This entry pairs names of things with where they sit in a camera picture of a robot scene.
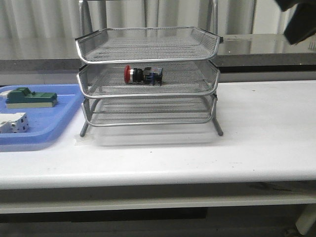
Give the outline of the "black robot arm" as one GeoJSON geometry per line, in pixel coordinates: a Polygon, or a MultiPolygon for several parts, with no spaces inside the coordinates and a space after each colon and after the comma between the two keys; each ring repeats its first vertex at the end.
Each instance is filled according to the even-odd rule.
{"type": "Polygon", "coordinates": [[[315,0],[276,0],[276,3],[281,11],[297,6],[283,33],[291,45],[300,43],[316,33],[315,0]]]}

